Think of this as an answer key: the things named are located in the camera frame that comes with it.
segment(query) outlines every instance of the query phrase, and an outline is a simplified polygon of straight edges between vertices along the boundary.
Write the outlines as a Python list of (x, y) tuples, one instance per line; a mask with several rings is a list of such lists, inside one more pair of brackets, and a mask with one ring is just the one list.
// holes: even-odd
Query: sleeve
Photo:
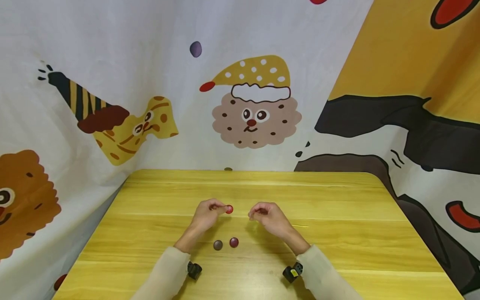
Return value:
[(333, 268), (328, 258), (317, 246), (311, 246), (304, 254), (297, 256), (303, 265), (301, 274), (305, 288), (317, 300), (358, 300), (362, 297)]
[(190, 254), (168, 247), (131, 300), (171, 300), (187, 277)]

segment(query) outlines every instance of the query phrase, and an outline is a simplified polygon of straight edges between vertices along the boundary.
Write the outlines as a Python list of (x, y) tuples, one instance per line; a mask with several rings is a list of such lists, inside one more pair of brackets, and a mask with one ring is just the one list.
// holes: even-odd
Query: red ball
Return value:
[(231, 238), (230, 239), (230, 247), (237, 248), (238, 245), (239, 245), (239, 239), (237, 239), (237, 238)]

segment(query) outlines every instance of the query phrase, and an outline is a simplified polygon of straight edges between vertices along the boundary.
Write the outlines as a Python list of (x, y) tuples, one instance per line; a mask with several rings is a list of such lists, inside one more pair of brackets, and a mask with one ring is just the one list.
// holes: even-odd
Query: finger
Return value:
[(218, 207), (216, 210), (216, 214), (217, 215), (221, 215), (221, 214), (224, 214), (228, 211), (228, 205), (225, 205), (225, 206), (222, 206), (222, 207)]
[(250, 221), (257, 221), (259, 223), (262, 222), (262, 219), (264, 218), (265, 216), (264, 215), (261, 215), (261, 214), (258, 214), (258, 213), (253, 213), (251, 216), (250, 216)]
[(272, 204), (269, 202), (259, 202), (250, 209), (250, 211), (248, 212), (248, 217), (251, 217), (254, 212), (257, 212), (260, 209), (264, 209), (266, 212), (268, 212), (271, 206)]
[(225, 206), (225, 204), (223, 204), (223, 202), (221, 202), (220, 200), (216, 199), (216, 198), (212, 198), (212, 199), (208, 199), (208, 200), (205, 200), (205, 201), (202, 201), (203, 205), (210, 208), (212, 206), (215, 206), (215, 207), (223, 207)]

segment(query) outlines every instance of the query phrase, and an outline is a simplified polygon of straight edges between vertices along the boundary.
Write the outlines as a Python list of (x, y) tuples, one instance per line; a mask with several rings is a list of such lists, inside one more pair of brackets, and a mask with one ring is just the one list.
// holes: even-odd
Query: cookie eye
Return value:
[(8, 207), (15, 199), (15, 192), (9, 188), (0, 189), (0, 207)]
[(252, 117), (252, 111), (250, 110), (250, 108), (244, 109), (241, 117), (244, 121), (249, 120)]
[(137, 136), (141, 134), (143, 128), (144, 128), (143, 124), (138, 124), (137, 126), (135, 126), (135, 128), (133, 129), (133, 135)]
[(255, 113), (255, 120), (259, 123), (265, 122), (270, 118), (268, 110), (261, 109)]
[(151, 110), (149, 110), (147, 112), (147, 114), (145, 115), (144, 121), (147, 122), (147, 121), (150, 121), (151, 119), (153, 119), (153, 112)]

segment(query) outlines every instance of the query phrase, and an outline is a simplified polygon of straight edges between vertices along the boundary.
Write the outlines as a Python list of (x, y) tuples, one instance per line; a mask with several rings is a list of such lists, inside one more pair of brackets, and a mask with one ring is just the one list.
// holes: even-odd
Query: wooden table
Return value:
[[(128, 300), (199, 201), (222, 215), (192, 253), (200, 278), (176, 299), (313, 299), (282, 277), (295, 256), (247, 217), (258, 201), (283, 209), (364, 299), (463, 299), (381, 182), (367, 173), (140, 170), (133, 173), (63, 282), (55, 300)], [(230, 248), (237, 237), (240, 244)], [(222, 240), (220, 251), (213, 242)]]

